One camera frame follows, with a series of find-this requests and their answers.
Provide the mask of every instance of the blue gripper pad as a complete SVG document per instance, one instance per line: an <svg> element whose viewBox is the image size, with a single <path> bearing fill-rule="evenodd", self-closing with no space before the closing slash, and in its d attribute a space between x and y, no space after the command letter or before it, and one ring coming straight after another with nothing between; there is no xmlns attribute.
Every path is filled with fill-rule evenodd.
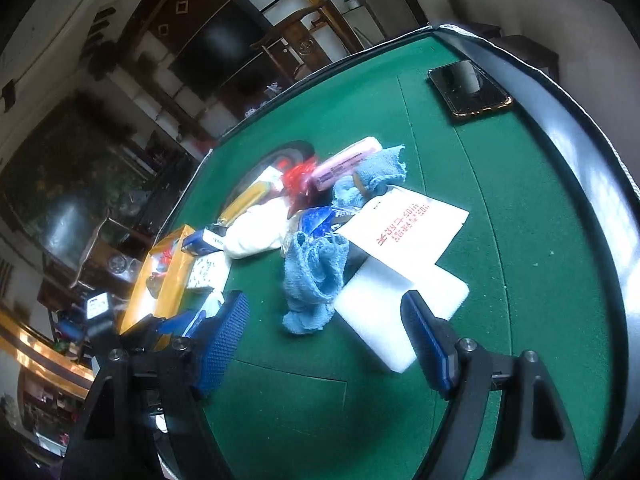
<svg viewBox="0 0 640 480"><path fill-rule="evenodd" d="M448 321L433 315L417 290L402 296L400 316L429 387L449 400L460 375L456 333Z"/></svg>
<svg viewBox="0 0 640 480"><path fill-rule="evenodd" d="M249 319L249 303L244 293L232 290L214 317L203 320L191 337L193 368L191 385L203 397L222 383Z"/></svg>

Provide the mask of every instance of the black television screen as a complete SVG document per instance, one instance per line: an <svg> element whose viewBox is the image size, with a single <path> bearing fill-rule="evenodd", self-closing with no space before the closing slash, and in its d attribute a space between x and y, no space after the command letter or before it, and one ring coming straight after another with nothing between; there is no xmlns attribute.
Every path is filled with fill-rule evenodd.
<svg viewBox="0 0 640 480"><path fill-rule="evenodd" d="M231 0L183 48L170 69L206 100L242 65L260 54L250 45L271 23L248 0Z"/></svg>

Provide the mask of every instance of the blue towel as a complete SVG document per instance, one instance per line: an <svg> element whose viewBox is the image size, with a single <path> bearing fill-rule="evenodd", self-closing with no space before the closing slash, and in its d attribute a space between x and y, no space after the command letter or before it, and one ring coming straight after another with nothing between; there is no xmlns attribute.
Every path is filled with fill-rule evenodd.
<svg viewBox="0 0 640 480"><path fill-rule="evenodd" d="M294 234L284 260L289 313L282 324L289 332L303 335L322 330L334 316L332 301L344 285L348 252L344 236L331 233L312 239L301 231Z"/></svg>
<svg viewBox="0 0 640 480"><path fill-rule="evenodd" d="M339 178L334 184L334 200L336 207L362 207L366 200L360 193L351 175Z"/></svg>
<svg viewBox="0 0 640 480"><path fill-rule="evenodd" d="M356 168L362 186L371 196L384 195L388 184L398 185L404 182L406 164L398 160L402 150L404 144L374 153Z"/></svg>

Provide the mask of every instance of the phone screen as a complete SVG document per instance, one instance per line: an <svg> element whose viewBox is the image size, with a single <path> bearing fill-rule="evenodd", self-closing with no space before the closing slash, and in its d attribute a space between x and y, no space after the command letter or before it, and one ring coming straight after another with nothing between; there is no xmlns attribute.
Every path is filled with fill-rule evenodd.
<svg viewBox="0 0 640 480"><path fill-rule="evenodd" d="M512 101L469 60L432 68L428 75L453 115L458 118L496 110Z"/></svg>

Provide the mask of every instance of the pink package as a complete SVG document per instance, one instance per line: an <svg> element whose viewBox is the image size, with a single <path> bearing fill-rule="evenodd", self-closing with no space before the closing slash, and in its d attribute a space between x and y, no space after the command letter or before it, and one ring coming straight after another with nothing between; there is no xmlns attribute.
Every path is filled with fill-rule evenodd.
<svg viewBox="0 0 640 480"><path fill-rule="evenodd" d="M322 164L318 164L311 174L311 179L319 191L328 189L339 178L353 173L369 155L381 150L382 145L375 137L366 137L344 148Z"/></svg>

